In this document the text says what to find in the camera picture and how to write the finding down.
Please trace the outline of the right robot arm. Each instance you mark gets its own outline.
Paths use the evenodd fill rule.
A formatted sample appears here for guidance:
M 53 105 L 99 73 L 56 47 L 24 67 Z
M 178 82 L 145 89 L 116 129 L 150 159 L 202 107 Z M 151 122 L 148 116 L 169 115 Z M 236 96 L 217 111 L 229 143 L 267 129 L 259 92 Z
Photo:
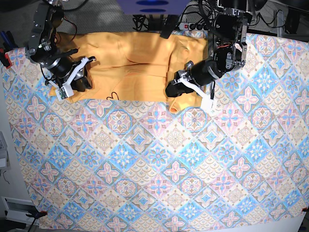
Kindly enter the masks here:
M 73 90 L 85 92 L 92 88 L 92 81 L 88 77 L 86 67 L 82 67 L 76 74 L 73 71 L 82 63 L 71 58 L 78 52 L 77 48 L 62 51 L 57 47 L 57 28 L 65 19 L 65 10 L 61 0 L 44 0 L 39 3 L 33 18 L 33 28 L 26 47 L 26 57 L 40 65 L 41 70 L 46 68 L 51 76 L 43 76 L 45 85 L 55 84 L 62 88 L 68 84 Z

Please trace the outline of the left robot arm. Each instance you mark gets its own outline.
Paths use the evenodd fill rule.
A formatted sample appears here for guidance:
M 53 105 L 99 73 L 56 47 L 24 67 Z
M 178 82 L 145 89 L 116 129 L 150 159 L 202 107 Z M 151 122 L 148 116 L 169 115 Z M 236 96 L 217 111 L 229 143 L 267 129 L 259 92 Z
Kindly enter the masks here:
M 246 63 L 246 33 L 248 22 L 252 15 L 247 11 L 245 0 L 218 0 L 211 4 L 211 11 L 216 17 L 210 21 L 205 13 L 203 2 L 198 1 L 200 14 L 215 41 L 213 55 L 194 64 L 189 61 L 183 70 L 174 74 L 165 93 L 168 97 L 176 98 L 182 94 L 196 92 L 205 97 L 202 88 L 210 85 L 210 98 L 214 98 L 215 82 L 225 73 L 238 70 Z

